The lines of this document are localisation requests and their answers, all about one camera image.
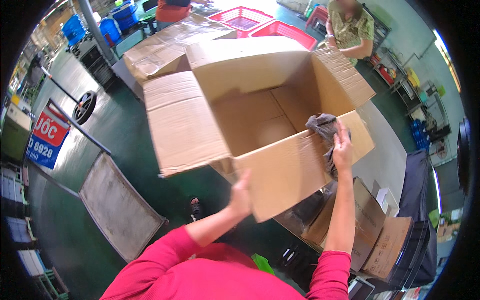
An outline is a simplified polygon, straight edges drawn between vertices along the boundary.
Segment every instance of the window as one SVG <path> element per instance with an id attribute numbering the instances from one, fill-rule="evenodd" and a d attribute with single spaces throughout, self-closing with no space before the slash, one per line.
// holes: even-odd
<path id="1" fill-rule="evenodd" d="M 433 34 L 437 38 L 437 40 L 435 41 L 435 46 L 437 46 L 438 50 L 444 57 L 444 60 L 448 68 L 450 69 L 450 73 L 452 74 L 453 80 L 455 81 L 456 89 L 460 93 L 460 90 L 461 90 L 460 81 L 458 80 L 458 75 L 456 74 L 456 70 L 455 70 L 455 67 L 453 66 L 452 59 L 450 58 L 450 54 L 448 54 L 447 47 L 445 46 L 442 40 L 442 37 L 438 34 L 436 29 L 433 30 Z"/>

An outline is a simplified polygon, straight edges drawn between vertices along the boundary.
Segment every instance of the red and blue sign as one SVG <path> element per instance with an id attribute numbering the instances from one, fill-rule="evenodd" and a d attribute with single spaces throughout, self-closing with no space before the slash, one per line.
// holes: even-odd
<path id="1" fill-rule="evenodd" d="M 40 114 L 28 143 L 27 158 L 53 169 L 68 132 L 70 125 L 67 120 L 46 107 Z"/>

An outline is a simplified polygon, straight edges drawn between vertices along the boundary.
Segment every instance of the foot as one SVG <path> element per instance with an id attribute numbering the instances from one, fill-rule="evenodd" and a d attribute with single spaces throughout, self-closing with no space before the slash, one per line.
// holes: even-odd
<path id="1" fill-rule="evenodd" d="M 197 197 L 190 199 L 190 207 L 192 208 L 192 214 L 190 216 L 194 222 L 204 217 L 200 207 L 200 200 L 198 200 Z"/>

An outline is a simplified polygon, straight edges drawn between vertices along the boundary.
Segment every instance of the red shirt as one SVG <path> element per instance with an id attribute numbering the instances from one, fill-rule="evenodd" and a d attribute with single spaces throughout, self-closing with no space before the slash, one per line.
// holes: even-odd
<path id="1" fill-rule="evenodd" d="M 155 11 L 155 19 L 161 22 L 178 22 L 186 18 L 192 9 L 191 5 L 187 7 L 168 5 L 165 0 L 158 0 L 158 7 Z"/>
<path id="2" fill-rule="evenodd" d="M 189 260 L 194 253 L 196 258 Z M 325 251 L 308 299 L 348 299 L 351 257 Z M 223 243 L 201 248 L 185 227 L 169 232 L 130 262 L 100 299 L 304 299 L 248 256 Z"/>

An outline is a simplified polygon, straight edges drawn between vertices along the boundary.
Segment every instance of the patterned shirt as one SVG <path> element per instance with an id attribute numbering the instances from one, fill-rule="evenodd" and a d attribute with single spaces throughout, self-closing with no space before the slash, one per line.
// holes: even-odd
<path id="1" fill-rule="evenodd" d="M 373 24 L 374 20 L 370 14 L 361 8 L 361 4 L 357 2 L 358 13 L 354 14 L 345 21 L 345 14 L 336 4 L 336 0 L 330 0 L 328 3 L 328 16 L 332 21 L 333 32 L 335 35 L 336 45 L 338 49 L 346 49 L 361 44 L 361 40 L 373 40 Z M 348 58 L 355 66 L 357 59 Z"/>

